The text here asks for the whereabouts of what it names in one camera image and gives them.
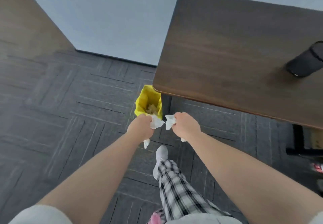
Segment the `gray wall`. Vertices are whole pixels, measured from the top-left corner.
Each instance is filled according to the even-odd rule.
[[[36,0],[78,50],[157,65],[176,0]],[[255,0],[323,10],[323,0]]]

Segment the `forearm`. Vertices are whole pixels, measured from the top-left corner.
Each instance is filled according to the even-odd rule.
[[[62,210],[74,224],[99,223],[139,143],[140,139],[124,134],[38,204]]]
[[[321,197],[244,152],[202,132],[188,141],[251,223],[308,223],[323,210]]]

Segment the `foot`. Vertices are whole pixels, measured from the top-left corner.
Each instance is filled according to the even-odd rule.
[[[152,171],[152,175],[157,180],[158,166],[161,161],[168,159],[168,150],[166,146],[161,145],[156,151],[156,165]]]

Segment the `yellow trash can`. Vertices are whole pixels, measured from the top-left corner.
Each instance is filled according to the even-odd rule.
[[[154,104],[157,108],[157,117],[159,119],[163,119],[161,96],[162,95],[155,91],[151,85],[144,85],[139,97],[136,100],[135,115],[138,116],[140,114],[148,114],[146,111],[148,110],[149,105]]]

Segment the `table top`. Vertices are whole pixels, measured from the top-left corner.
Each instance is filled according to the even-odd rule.
[[[323,129],[323,69],[284,65],[323,39],[323,12],[249,0],[177,0],[153,87]]]

